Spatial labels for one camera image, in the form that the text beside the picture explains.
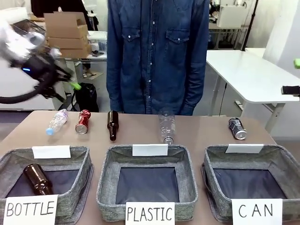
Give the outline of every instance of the floor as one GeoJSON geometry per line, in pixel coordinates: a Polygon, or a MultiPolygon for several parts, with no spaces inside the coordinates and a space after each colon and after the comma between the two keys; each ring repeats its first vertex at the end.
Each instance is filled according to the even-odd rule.
{"type": "MultiPolygon", "coordinates": [[[[80,78],[78,82],[92,83],[97,89],[97,103],[100,112],[108,112],[109,96],[106,90],[106,63],[102,62],[99,64],[92,64],[91,69],[94,71],[102,72],[103,75],[99,76],[95,80],[91,81],[88,79],[80,78]]],[[[205,73],[205,86],[204,94],[194,110],[194,116],[205,116],[208,114],[210,108],[210,102],[214,89],[214,84],[217,78],[216,72],[207,65],[205,73]]],[[[237,93],[228,85],[224,94],[224,99],[221,107],[222,96],[224,93],[225,82],[222,81],[220,90],[216,100],[216,107],[214,109],[214,115],[226,115],[226,116],[240,116],[241,110],[234,103],[235,100],[242,102],[242,99],[237,93]]],[[[19,123],[25,119],[30,112],[1,112],[0,111],[0,141],[2,141],[19,123]]],[[[278,142],[279,145],[285,146],[290,151],[297,151],[300,142],[278,142]]]]}

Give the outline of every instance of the blue denim shirt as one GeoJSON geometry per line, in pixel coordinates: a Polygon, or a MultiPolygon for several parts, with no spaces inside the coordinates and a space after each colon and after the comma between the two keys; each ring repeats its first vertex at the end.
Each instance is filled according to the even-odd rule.
{"type": "Polygon", "coordinates": [[[203,95],[208,33],[209,0],[109,0],[111,109],[192,115],[203,95]]]}

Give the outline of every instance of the white paper sign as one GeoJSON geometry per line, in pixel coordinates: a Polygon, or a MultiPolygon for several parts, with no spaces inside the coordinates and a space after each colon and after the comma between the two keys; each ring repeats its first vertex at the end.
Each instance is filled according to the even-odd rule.
{"type": "Polygon", "coordinates": [[[54,225],[58,195],[9,197],[3,225],[54,225]]]}
{"type": "Polygon", "coordinates": [[[232,199],[233,225],[282,225],[282,199],[232,199]]]}
{"type": "Polygon", "coordinates": [[[127,202],[126,225],[174,225],[173,202],[127,202]]]}
{"type": "Polygon", "coordinates": [[[167,156],[168,144],[134,144],[132,156],[167,156]]]}
{"type": "Polygon", "coordinates": [[[34,158],[71,158],[70,145],[33,146],[34,158]]]}
{"type": "Polygon", "coordinates": [[[263,144],[229,144],[226,153],[249,153],[258,154],[263,144]]]}

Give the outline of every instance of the green object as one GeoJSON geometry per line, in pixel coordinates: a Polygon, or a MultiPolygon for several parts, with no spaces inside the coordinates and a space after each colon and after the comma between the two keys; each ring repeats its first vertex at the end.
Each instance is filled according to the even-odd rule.
{"type": "Polygon", "coordinates": [[[300,69],[300,59],[295,59],[294,60],[294,65],[296,69],[300,69]]]}
{"type": "Polygon", "coordinates": [[[71,85],[75,90],[80,90],[80,89],[81,89],[81,86],[79,85],[79,83],[71,82],[70,85],[71,85]]]}

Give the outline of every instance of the can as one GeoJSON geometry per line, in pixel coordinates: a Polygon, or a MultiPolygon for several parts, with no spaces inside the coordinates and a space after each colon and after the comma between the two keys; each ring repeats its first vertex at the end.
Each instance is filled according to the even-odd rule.
{"type": "Polygon", "coordinates": [[[85,134],[89,130],[89,118],[90,112],[89,110],[82,110],[79,113],[79,122],[75,127],[75,131],[81,135],[85,134]]]}
{"type": "Polygon", "coordinates": [[[237,140],[245,140],[247,136],[247,131],[243,127],[242,122],[239,118],[231,118],[228,121],[228,127],[232,132],[232,135],[237,140]]]}

